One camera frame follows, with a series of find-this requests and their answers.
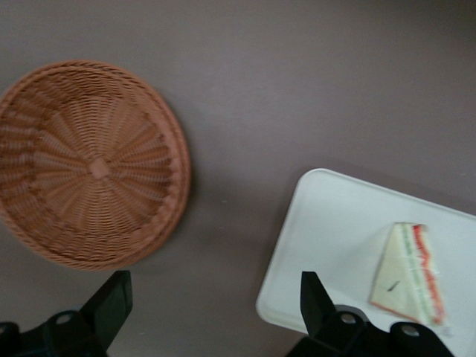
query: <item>basket center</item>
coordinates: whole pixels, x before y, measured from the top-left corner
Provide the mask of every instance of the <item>basket center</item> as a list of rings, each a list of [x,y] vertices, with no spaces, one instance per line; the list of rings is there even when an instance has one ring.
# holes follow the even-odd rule
[[[97,180],[110,174],[109,166],[103,158],[97,158],[89,165],[89,172]]]

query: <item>green filling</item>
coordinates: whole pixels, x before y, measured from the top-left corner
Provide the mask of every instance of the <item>green filling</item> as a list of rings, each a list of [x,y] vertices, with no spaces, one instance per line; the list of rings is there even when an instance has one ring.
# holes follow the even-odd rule
[[[417,287],[417,296],[420,302],[420,306],[423,308],[424,313],[427,315],[428,319],[431,321],[430,309],[428,307],[428,304],[426,303],[424,291],[423,291],[425,286],[422,284],[420,276],[418,275],[419,264],[415,261],[414,250],[411,247],[408,228],[409,228],[409,225],[407,224],[402,225],[403,239],[405,241],[405,249],[408,255],[408,262],[410,263],[412,275]]]

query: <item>gray surface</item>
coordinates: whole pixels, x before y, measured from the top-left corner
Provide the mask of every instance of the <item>gray surface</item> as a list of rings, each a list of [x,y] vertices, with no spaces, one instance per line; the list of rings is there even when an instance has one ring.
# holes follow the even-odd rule
[[[49,62],[111,62],[165,96],[190,144],[187,212],[130,267],[135,306],[110,355],[284,355],[300,335],[254,303],[310,168],[476,213],[470,4],[0,2],[1,90]],[[25,329],[109,276],[49,263],[5,228],[0,242],[0,321]]]

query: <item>brown basket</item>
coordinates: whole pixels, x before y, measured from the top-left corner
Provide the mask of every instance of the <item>brown basket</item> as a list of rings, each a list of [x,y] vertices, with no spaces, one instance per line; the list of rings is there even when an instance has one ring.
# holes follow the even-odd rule
[[[0,214],[50,260],[85,270],[136,262],[168,238],[189,186],[173,113],[121,68],[54,63],[0,102]]]

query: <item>white plate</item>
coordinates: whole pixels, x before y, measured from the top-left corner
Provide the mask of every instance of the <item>white plate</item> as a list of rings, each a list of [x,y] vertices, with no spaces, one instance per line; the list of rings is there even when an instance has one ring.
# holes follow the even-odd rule
[[[476,356],[476,217],[325,169],[297,185],[257,300],[261,318],[306,332],[300,275],[315,271],[335,304],[388,331],[402,319],[368,300],[394,222],[428,226],[451,330],[439,337],[456,357]]]

